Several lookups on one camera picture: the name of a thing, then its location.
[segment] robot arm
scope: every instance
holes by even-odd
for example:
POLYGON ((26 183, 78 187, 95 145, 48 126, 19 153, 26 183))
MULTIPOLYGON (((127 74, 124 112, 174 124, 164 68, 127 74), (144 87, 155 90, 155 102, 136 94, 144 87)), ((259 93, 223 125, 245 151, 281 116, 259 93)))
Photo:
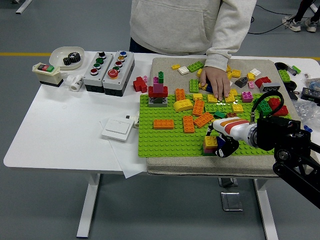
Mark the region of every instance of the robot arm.
MULTIPOLYGON (((258 102, 271 95, 279 96, 283 105, 282 95, 274 91, 263 94, 258 102)), ((251 116, 258 104, 253 106, 251 116)), ((320 153, 320 146, 311 142, 310 132, 301 129, 300 121, 271 116, 282 105, 268 116, 260 116, 257 123, 254 119, 249 122, 239 117, 214 121, 212 127, 220 133, 218 138, 225 140, 224 144, 219 144, 221 140, 218 140, 215 153, 228 157, 237 150, 239 143, 235 142, 239 140, 265 151, 274 149, 275 174, 320 208, 320 164, 310 156, 311 150, 320 153)))

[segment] white dish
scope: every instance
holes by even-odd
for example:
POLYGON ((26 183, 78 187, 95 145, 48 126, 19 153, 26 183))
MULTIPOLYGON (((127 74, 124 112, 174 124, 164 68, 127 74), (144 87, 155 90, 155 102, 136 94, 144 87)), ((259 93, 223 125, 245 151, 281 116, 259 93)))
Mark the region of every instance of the white dish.
POLYGON ((73 70, 81 66, 81 64, 84 61, 84 57, 85 57, 85 51, 83 50, 83 48, 79 46, 62 46, 57 48, 51 53, 51 56, 49 58, 49 63, 52 66, 60 67, 60 70, 62 71, 73 70), (80 61, 71 63, 70 65, 65 65, 64 58, 68 57, 68 54, 74 53, 74 52, 80 54, 80 61))

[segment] gray floor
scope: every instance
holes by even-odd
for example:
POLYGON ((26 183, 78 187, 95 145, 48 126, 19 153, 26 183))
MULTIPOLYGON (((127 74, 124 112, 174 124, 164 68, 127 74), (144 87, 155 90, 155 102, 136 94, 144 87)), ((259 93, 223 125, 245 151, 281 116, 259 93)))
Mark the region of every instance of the gray floor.
MULTIPOLYGON (((19 5, 0 0, 0 53, 51 53, 62 46, 86 51, 129 49, 131 1, 33 0, 19 5)), ((279 13, 295 14, 300 0, 258 0, 279 13)), ((310 17, 312 11, 305 14, 310 17)), ((281 23, 282 15, 256 7, 250 32, 281 23)), ((283 26, 248 34, 239 56, 319 57, 320 31, 299 33, 283 26)), ((0 56, 0 159, 6 155, 40 83, 35 63, 49 57, 0 56)), ((87 182, 79 173, 13 170, 0 162, 0 239, 76 239, 87 182)), ((213 177, 146 176, 101 179, 89 238, 98 239, 264 239, 258 204, 249 179, 240 179, 243 212, 224 212, 213 177)), ((280 240, 319 239, 320 210, 281 179, 268 183, 280 240)))

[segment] beige fabric mat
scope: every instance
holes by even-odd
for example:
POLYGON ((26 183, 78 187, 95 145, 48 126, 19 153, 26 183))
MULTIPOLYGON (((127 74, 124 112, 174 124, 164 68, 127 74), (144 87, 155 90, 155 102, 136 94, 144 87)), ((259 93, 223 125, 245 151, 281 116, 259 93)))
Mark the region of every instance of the beige fabric mat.
MULTIPOLYGON (((164 73, 164 85, 168 86, 169 94, 174 94, 177 88, 184 89, 189 93, 189 80, 198 79, 197 72, 181 75, 177 70, 172 70, 171 66, 179 64, 180 66, 189 66, 197 61, 205 62, 204 58, 155 58, 152 62, 150 78, 158 76, 158 72, 164 73)), ((279 73, 270 60, 248 60, 248 59, 230 59, 228 64, 231 69, 241 71, 241 77, 245 77, 252 69, 261 72, 256 77, 268 77, 272 82, 281 84, 279 92, 284 97, 284 104, 287 106, 289 113, 294 120, 300 120, 298 114, 289 98, 286 88, 279 76, 279 73)), ((231 88, 237 90, 238 94, 251 91, 260 93, 257 86, 249 90, 248 86, 239 88, 232 84, 231 88)), ((200 90, 201 93, 207 94, 206 91, 200 90)), ((273 155, 244 155, 229 156, 220 158, 217 156, 201 157, 149 157, 147 158, 147 172, 149 174, 163 175, 213 175, 213 176, 235 176, 235 177, 277 177, 274 174, 272 166, 275 163, 273 155)))

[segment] sneaker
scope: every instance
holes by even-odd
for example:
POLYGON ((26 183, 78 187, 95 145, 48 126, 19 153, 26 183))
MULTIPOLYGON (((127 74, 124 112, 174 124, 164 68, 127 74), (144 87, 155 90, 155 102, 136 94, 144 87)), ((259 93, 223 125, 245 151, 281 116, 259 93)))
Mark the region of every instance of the sneaker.
POLYGON ((307 18, 305 20, 304 24, 306 25, 306 30, 310 33, 315 33, 317 30, 318 22, 317 21, 311 21, 311 17, 307 18))
POLYGON ((301 21, 295 22, 295 16, 285 16, 282 18, 282 23, 285 25, 285 28, 289 28, 290 30, 294 32, 300 32, 301 31, 301 21))

